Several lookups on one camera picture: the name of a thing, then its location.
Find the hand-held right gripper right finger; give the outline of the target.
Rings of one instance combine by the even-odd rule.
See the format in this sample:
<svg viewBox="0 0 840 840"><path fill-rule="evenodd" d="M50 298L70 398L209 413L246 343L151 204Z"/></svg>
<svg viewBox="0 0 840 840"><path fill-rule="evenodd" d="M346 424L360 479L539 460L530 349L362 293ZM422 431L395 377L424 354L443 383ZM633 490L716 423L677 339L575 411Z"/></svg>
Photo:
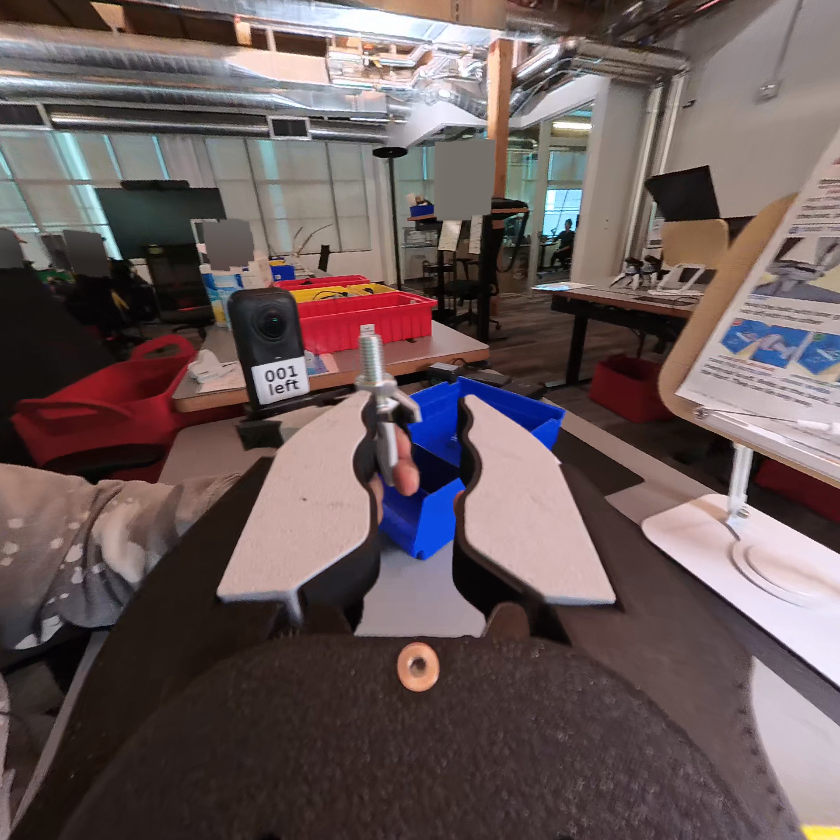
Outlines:
<svg viewBox="0 0 840 840"><path fill-rule="evenodd" d="M561 637L561 608L617 596L551 448L477 395L458 401L460 478L453 583L490 625L507 606L534 634Z"/></svg>

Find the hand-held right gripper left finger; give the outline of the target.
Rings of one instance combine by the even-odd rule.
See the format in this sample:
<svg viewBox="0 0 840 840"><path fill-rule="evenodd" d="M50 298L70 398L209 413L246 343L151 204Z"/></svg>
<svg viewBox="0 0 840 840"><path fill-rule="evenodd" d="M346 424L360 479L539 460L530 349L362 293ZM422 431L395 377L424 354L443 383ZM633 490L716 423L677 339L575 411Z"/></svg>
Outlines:
<svg viewBox="0 0 840 840"><path fill-rule="evenodd" d="M288 625L329 613L357 629L380 573L376 404L355 392L276 452L216 596L279 606Z"/></svg>

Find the blue plastic bin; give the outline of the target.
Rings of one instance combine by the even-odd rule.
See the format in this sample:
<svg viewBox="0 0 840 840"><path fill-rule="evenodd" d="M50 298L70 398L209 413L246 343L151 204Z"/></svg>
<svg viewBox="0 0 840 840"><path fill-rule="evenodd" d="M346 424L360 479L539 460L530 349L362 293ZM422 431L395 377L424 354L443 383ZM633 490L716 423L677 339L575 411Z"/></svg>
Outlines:
<svg viewBox="0 0 840 840"><path fill-rule="evenodd" d="M469 395L498 410L548 449L555 446L561 429L564 409L465 377L417 392L413 399L423 420L410 424L408 434L421 483L410 497L386 487L381 522L383 533L417 560L427 560L455 536L454 500L464 489L459 477L458 404Z"/></svg>

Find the yellow storage tray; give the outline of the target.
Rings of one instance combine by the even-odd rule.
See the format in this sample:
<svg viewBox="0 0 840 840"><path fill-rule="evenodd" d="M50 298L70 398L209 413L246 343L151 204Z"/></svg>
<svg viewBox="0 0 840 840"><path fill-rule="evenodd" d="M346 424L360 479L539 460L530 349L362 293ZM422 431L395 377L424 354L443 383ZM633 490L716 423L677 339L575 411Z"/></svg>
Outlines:
<svg viewBox="0 0 840 840"><path fill-rule="evenodd" d="M396 292L394 287L380 283L355 283L349 286L331 285L325 287L300 287L290 290L296 303L330 301L343 298L367 298Z"/></svg>

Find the wipes canister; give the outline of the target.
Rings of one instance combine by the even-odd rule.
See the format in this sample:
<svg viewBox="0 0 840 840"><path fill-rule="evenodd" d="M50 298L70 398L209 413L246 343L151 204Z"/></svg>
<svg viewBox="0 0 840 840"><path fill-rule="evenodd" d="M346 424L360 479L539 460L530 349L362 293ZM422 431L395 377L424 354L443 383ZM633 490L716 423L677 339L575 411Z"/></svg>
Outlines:
<svg viewBox="0 0 840 840"><path fill-rule="evenodd" d="M207 298L213 310L216 325L230 330L228 303L237 291L245 288L241 272L215 271L210 265L199 266Z"/></svg>

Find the labelled red storage bin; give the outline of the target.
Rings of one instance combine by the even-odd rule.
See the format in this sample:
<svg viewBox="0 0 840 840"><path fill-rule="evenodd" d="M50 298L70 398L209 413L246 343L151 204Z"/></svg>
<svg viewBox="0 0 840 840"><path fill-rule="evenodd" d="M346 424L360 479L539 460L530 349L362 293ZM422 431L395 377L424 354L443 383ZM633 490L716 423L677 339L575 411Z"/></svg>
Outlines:
<svg viewBox="0 0 840 840"><path fill-rule="evenodd" d="M297 306L305 350L334 354L358 347L363 327L384 343L415 340L432 332L436 302L405 291L305 301Z"/></svg>

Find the wooden table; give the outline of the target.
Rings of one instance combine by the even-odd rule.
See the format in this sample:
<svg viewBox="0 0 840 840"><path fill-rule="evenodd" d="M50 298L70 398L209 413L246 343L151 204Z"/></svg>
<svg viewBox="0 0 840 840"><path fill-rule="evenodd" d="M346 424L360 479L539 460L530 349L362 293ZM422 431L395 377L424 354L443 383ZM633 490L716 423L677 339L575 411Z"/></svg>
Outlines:
<svg viewBox="0 0 840 840"><path fill-rule="evenodd" d="M237 353L233 334L220 327L212 327L206 334L203 348L215 353L220 362L235 362ZM405 381L408 375L425 371L436 363L471 364L486 361L490 348L487 344L433 322L432 332L426 337L386 343L385 368L397 380ZM311 379L313 392L353 385L361 370L357 350L346 350L332 355L325 373ZM188 374L184 375L172 396L179 413L195 413L217 407L244 405L249 397L243 383L235 377L199 385Z"/></svg>

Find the black printer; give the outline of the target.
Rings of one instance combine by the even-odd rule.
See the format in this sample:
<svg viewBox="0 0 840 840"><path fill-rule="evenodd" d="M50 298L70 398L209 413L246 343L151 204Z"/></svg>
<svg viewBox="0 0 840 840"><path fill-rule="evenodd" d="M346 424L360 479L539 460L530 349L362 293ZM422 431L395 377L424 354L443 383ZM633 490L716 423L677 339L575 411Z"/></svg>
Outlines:
<svg viewBox="0 0 840 840"><path fill-rule="evenodd" d="M147 245L144 258L163 323L176 330L193 328L199 332L214 323L214 310L193 244Z"/></svg>

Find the black office chair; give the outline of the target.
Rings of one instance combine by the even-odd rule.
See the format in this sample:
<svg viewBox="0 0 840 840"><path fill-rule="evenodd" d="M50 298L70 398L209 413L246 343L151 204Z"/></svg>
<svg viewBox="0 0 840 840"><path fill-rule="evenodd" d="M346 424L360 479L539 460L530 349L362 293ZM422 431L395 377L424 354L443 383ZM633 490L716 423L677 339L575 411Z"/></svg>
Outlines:
<svg viewBox="0 0 840 840"><path fill-rule="evenodd" d="M113 362L31 269L1 271L1 463L34 466L11 417Z"/></svg>
<svg viewBox="0 0 840 840"><path fill-rule="evenodd" d="M454 329L461 323L473 325L476 319L476 313L473 310L473 303L478 302L479 298L479 282L477 280L461 280L453 279L444 283L444 295L452 298L455 304L452 310L451 317L447 321L447 325ZM463 303L468 304L467 312L458 314L457 307Z"/></svg>

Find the large dark screen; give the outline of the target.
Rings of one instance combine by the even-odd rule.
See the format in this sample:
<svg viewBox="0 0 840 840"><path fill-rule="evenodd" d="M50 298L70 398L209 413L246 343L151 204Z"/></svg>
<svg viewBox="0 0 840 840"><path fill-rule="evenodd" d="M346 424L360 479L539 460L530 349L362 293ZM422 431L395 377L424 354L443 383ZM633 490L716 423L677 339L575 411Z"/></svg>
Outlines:
<svg viewBox="0 0 840 840"><path fill-rule="evenodd" d="M94 189L123 259L141 259L148 246L194 244L193 220L227 217L216 187L187 181L132 181Z"/></svg>

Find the black standing desk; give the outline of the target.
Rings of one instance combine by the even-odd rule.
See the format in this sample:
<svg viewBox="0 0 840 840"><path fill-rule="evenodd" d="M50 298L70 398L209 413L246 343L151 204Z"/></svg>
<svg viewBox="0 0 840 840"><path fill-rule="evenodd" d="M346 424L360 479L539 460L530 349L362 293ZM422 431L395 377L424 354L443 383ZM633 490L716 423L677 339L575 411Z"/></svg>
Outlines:
<svg viewBox="0 0 840 840"><path fill-rule="evenodd" d="M476 338L487 342L490 337L490 298L498 292L498 272L509 272L515 265L523 245L529 222L529 205L518 199L493 197L490 213L481 218L477 292ZM507 267L499 269L498 260L509 219L517 219L513 247Z"/></svg>

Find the wooden document stand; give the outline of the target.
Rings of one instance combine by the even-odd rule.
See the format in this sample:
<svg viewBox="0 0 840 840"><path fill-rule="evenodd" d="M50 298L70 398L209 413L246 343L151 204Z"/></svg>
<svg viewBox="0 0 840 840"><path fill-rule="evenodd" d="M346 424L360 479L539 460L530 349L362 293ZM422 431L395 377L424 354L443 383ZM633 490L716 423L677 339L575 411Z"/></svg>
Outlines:
<svg viewBox="0 0 840 840"><path fill-rule="evenodd" d="M673 414L733 444L728 492L659 513L644 522L643 530L658 548L838 686L838 550L762 513L749 504L748 493L756 454L838 488L839 445L838 462L818 458L809 449L707 419L706 411L678 394L800 192L769 206L738 237L659 376L659 394Z"/></svg>

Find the red crate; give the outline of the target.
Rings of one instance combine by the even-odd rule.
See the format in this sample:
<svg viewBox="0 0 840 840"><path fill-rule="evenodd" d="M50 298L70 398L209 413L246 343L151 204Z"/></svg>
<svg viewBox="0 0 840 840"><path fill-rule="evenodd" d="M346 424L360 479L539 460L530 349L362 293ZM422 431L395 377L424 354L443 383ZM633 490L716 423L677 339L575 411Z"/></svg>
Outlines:
<svg viewBox="0 0 840 840"><path fill-rule="evenodd" d="M777 495L802 504L814 511L823 511L830 518L832 508L839 506L839 489L797 469L770 458L759 467L755 483Z"/></svg>
<svg viewBox="0 0 840 840"><path fill-rule="evenodd" d="M673 415L658 393L661 366L624 354L603 359L595 367L589 398L632 423L668 421Z"/></svg>

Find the red tote bag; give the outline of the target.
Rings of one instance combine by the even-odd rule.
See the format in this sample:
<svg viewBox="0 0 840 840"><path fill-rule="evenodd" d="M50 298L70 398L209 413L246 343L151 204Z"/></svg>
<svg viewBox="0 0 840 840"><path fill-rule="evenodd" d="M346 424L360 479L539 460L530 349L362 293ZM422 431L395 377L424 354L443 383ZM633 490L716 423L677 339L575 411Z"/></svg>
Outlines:
<svg viewBox="0 0 840 840"><path fill-rule="evenodd" d="M12 425L37 467L94 449L169 448L180 429L173 395L196 356L179 334L136 347L126 361L83 377L55 394L20 401Z"/></svg>

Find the black floor lamp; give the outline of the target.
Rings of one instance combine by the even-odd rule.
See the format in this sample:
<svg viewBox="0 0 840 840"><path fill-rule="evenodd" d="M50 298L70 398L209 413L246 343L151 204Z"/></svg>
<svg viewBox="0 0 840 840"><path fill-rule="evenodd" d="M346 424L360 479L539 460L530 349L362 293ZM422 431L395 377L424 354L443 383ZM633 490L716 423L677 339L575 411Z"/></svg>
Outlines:
<svg viewBox="0 0 840 840"><path fill-rule="evenodd" d="M394 268L395 268L395 284L400 291L403 288L403 272L401 263L400 251L400 228L397 219L396 208L396 179L395 179L395 161L402 159L407 155L407 149L401 146L383 145L373 149L373 156L377 160L384 161L387 167L388 174L388 189L391 207L391 225L392 225L392 244L394 253Z"/></svg>

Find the wooden office desk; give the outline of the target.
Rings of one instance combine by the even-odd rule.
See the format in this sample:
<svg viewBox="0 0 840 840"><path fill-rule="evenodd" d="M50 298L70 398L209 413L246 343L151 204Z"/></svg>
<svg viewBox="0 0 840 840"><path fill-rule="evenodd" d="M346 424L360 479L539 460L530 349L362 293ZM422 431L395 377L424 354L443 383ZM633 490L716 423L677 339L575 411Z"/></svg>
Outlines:
<svg viewBox="0 0 840 840"><path fill-rule="evenodd" d="M644 353L646 339L654 338L654 352L661 354L675 343L699 303L698 297L656 297L651 291L601 289L570 282L534 286L531 292L551 297L551 310L573 319L569 355L561 381L545 382L549 390L587 385L581 377L585 339L590 322L631 331L637 338L636 357Z"/></svg>

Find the black desk device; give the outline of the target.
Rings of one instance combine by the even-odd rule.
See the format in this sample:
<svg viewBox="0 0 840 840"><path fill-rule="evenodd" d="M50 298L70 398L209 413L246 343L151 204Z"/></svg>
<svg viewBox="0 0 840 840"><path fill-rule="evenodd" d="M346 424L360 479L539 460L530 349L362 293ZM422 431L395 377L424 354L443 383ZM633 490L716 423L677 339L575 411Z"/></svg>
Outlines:
<svg viewBox="0 0 840 840"><path fill-rule="evenodd" d="M610 284L610 288L622 287L631 290L655 288L663 278L663 261L659 257L646 256L642 259L626 257L622 273Z"/></svg>

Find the printed instruction sheet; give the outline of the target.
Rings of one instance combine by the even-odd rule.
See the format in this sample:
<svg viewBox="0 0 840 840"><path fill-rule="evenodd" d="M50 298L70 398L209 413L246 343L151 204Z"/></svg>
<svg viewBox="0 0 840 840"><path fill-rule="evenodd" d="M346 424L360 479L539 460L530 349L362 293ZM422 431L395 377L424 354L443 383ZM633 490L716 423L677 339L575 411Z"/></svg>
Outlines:
<svg viewBox="0 0 840 840"><path fill-rule="evenodd" d="M839 160L826 152L678 394L838 462Z"/></svg>

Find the spare document stand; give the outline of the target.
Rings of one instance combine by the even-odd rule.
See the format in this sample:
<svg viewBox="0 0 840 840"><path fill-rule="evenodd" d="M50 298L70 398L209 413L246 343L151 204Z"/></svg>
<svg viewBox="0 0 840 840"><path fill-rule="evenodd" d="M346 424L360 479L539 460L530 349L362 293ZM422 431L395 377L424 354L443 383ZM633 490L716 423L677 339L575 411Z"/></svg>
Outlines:
<svg viewBox="0 0 840 840"><path fill-rule="evenodd" d="M729 226L721 219L666 222L660 256L664 275L654 289L660 297L702 296L729 249Z"/></svg>

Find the black light panel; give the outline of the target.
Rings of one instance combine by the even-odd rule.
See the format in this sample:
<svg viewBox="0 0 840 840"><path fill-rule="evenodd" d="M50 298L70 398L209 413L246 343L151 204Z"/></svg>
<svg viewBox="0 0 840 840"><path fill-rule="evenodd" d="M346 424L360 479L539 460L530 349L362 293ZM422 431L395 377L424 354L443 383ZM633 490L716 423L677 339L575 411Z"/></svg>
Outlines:
<svg viewBox="0 0 840 840"><path fill-rule="evenodd" d="M706 164L688 170L652 175L645 188L667 223L696 222L721 217L711 168Z"/></svg>

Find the silver air duct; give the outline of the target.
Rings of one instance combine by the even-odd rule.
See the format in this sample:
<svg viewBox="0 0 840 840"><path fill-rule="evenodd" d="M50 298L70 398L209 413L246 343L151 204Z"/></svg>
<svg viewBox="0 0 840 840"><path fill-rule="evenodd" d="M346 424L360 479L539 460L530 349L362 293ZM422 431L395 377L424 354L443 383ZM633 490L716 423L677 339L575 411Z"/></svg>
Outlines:
<svg viewBox="0 0 840 840"><path fill-rule="evenodd" d="M324 57L213 45L177 38L119 35L63 28L2 27L2 58L121 70L200 75L228 72L279 79L329 82Z"/></svg>

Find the wooden post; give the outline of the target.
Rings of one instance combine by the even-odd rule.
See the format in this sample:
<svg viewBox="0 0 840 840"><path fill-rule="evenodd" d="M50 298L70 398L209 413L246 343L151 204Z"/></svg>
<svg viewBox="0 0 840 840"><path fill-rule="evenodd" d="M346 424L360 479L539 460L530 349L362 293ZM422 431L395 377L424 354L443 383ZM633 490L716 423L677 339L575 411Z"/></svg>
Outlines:
<svg viewBox="0 0 840 840"><path fill-rule="evenodd" d="M496 144L494 198L503 198L507 192L512 58L511 40L498 38L490 45L486 65L486 135Z"/></svg>

